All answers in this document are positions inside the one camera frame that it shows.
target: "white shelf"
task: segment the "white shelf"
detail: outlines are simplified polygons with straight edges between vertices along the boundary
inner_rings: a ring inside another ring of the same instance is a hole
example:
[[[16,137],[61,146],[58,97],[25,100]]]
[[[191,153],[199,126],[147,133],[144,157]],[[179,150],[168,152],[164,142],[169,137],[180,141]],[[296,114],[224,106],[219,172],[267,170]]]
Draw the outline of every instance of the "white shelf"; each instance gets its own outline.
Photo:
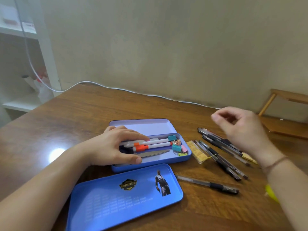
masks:
[[[37,39],[36,31],[31,27],[24,27],[26,37]],[[20,26],[6,24],[0,19],[0,33],[14,35],[14,36],[23,36]]]
[[[7,102],[3,104],[3,107],[7,109],[14,109],[24,112],[29,112],[36,107],[40,106],[42,103],[40,102],[38,98],[37,93],[31,93],[27,96],[24,96],[22,98],[18,98],[16,100]]]

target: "man in black and white jacket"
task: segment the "man in black and white jacket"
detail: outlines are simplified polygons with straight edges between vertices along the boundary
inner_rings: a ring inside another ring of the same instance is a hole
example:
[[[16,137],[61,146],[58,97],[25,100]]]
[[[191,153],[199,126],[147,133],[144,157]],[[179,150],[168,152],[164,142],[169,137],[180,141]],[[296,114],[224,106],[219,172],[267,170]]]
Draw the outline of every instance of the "man in black and white jacket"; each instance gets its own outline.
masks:
[[[156,185],[156,190],[159,190],[157,183],[159,183],[160,188],[161,188],[161,193],[163,196],[171,194],[169,185],[166,182],[166,180],[163,178],[163,176],[160,174],[160,170],[157,170],[157,175],[155,176],[155,185]]]

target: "blue pencil case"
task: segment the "blue pencil case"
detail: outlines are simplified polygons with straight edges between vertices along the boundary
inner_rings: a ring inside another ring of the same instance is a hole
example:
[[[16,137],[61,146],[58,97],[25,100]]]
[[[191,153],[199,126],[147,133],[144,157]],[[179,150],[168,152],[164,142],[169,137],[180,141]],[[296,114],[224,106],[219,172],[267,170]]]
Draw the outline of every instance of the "blue pencil case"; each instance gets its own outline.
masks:
[[[67,231],[101,231],[179,202],[183,191],[171,168],[158,164],[76,185]]]
[[[139,133],[148,136],[149,138],[166,139],[169,136],[176,136],[177,139],[181,140],[181,143],[188,150],[188,154],[184,156],[179,156],[171,149],[171,147],[158,147],[148,149],[142,152],[149,151],[160,151],[169,150],[166,153],[160,155],[153,155],[142,158],[141,164],[131,164],[131,165],[112,165],[112,171],[115,173],[126,172],[138,168],[148,167],[155,164],[161,163],[176,163],[181,161],[189,160],[191,156],[191,150],[187,146],[186,142],[180,134],[178,134],[168,119],[139,119],[139,120],[115,120],[109,123],[110,126],[125,126],[128,129],[138,131]]]

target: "hand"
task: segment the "hand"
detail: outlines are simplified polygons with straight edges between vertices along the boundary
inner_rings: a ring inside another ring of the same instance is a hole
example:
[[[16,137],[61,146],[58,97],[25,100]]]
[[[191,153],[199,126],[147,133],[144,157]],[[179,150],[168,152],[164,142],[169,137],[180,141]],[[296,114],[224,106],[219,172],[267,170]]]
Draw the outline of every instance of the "hand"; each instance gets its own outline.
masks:
[[[140,156],[119,151],[119,144],[130,140],[149,140],[149,138],[125,126],[117,128],[109,126],[103,134],[80,143],[76,147],[86,154],[90,165],[140,164],[142,162]]]
[[[216,111],[211,118],[236,147],[251,156],[273,147],[258,116],[251,111],[226,107]]]

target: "white cable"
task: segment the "white cable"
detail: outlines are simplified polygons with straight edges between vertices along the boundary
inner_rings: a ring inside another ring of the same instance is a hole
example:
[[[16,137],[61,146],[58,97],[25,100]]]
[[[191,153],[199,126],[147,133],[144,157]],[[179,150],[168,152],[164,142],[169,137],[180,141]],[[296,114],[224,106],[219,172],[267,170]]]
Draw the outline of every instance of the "white cable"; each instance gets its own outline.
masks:
[[[200,105],[200,106],[207,107],[207,108],[214,108],[214,107],[206,106],[206,105],[199,104],[199,103],[189,102],[189,101],[173,100],[173,99],[170,99],[170,98],[167,98],[167,97],[164,97],[164,96],[159,96],[159,95],[142,94],[142,93],[137,93],[137,92],[130,91],[130,90],[126,90],[126,89],[122,89],[122,88],[107,87],[107,86],[104,86],[104,85],[102,85],[102,84],[99,84],[99,83],[96,83],[96,82],[92,82],[92,81],[81,81],[81,82],[78,82],[78,83],[74,84],[73,86],[69,87],[68,89],[60,90],[60,91],[55,90],[55,89],[49,87],[47,84],[45,84],[45,83],[41,80],[41,78],[38,76],[38,74],[36,73],[36,71],[35,71],[35,69],[34,69],[34,67],[33,67],[33,64],[32,64],[31,58],[30,58],[30,54],[29,54],[29,49],[28,49],[28,43],[27,43],[26,33],[25,33],[24,28],[23,28],[22,21],[21,21],[21,17],[20,17],[19,7],[18,7],[18,4],[17,4],[17,1],[14,0],[14,2],[15,2],[15,6],[16,6],[17,13],[18,13],[18,19],[19,19],[19,23],[20,23],[20,26],[21,26],[22,35],[23,35],[23,38],[24,38],[24,41],[25,41],[26,55],[27,55],[29,64],[30,64],[30,66],[31,66],[31,69],[33,70],[33,73],[36,75],[36,77],[38,78],[38,80],[41,81],[41,83],[44,84],[46,87],[48,87],[50,90],[52,90],[52,91],[54,91],[54,92],[65,92],[65,91],[71,89],[72,87],[75,87],[76,85],[78,85],[78,84],[80,84],[80,83],[92,83],[92,84],[95,84],[95,85],[98,85],[98,86],[102,86],[102,87],[105,87],[105,88],[116,89],[116,90],[121,90],[121,91],[128,91],[128,92],[131,92],[131,93],[141,94],[141,95],[146,95],[146,96],[159,97],[159,98],[163,98],[163,99],[167,99],[167,100],[172,100],[172,101],[177,101],[177,102],[181,102],[181,103],[196,104],[196,105]]]

